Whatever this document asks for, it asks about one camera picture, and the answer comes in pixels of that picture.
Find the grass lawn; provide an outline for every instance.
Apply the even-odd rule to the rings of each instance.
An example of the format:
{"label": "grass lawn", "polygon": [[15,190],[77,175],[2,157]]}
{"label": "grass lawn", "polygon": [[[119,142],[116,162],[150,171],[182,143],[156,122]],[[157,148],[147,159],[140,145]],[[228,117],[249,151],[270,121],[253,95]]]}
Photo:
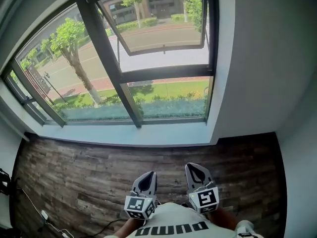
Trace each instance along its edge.
{"label": "grass lawn", "polygon": [[[194,92],[195,97],[193,99],[202,98],[204,96],[204,89],[208,87],[209,81],[187,81],[187,82],[176,82],[176,83],[161,83],[154,84],[152,87],[146,87],[146,94],[137,92],[134,94],[134,98],[139,97],[145,99],[145,102],[149,103],[152,101],[153,96],[159,95],[161,97],[174,97],[177,98],[178,95],[186,96],[189,92]],[[116,95],[114,89],[99,91],[100,96],[111,97]],[[88,104],[91,105],[93,100],[90,98],[89,94],[80,94],[76,96],[66,97],[65,100],[69,104]],[[62,99],[56,99],[54,101],[57,103],[64,103]]]}

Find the electrical outlet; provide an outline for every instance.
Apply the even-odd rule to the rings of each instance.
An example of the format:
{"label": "electrical outlet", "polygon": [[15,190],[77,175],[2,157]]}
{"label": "electrical outlet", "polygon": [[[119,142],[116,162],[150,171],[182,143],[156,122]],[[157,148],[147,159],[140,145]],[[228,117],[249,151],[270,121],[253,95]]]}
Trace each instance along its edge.
{"label": "electrical outlet", "polygon": [[47,215],[47,213],[44,210],[41,211],[41,215],[43,216],[43,218],[45,220],[48,220],[49,216]]}

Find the person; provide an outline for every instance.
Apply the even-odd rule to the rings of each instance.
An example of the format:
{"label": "person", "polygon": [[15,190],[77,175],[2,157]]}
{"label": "person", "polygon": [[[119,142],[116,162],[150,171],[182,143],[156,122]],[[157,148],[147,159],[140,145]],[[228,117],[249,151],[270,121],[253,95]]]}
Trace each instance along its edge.
{"label": "person", "polygon": [[105,238],[263,238],[253,231],[253,224],[237,219],[218,208],[205,215],[186,204],[157,206],[147,221],[129,219],[112,236]]}

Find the wooden floor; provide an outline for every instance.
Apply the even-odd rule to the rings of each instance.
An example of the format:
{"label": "wooden floor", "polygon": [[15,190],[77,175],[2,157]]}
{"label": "wooden floor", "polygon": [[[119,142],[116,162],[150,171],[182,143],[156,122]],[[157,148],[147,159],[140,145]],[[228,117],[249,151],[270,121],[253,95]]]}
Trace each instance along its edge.
{"label": "wooden floor", "polygon": [[[14,178],[35,206],[58,229],[76,238],[92,235],[110,221],[127,218],[124,199],[133,181],[147,171],[158,175],[158,199],[187,202],[184,165],[194,162],[211,171],[222,206],[255,224],[266,238],[282,237],[286,218],[284,169],[275,134],[223,139],[216,146],[128,148],[62,142],[30,135]],[[27,197],[11,198],[11,221],[24,237],[61,237],[45,226]],[[112,234],[116,222],[102,235]]]}

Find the window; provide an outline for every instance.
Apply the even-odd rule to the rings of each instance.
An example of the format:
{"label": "window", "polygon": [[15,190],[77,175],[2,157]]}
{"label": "window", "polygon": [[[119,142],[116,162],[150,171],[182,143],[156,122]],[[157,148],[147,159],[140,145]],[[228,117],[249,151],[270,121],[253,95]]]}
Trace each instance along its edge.
{"label": "window", "polygon": [[186,0],[184,13],[183,0],[75,0],[19,47],[5,82],[40,124],[206,121],[211,1]]}

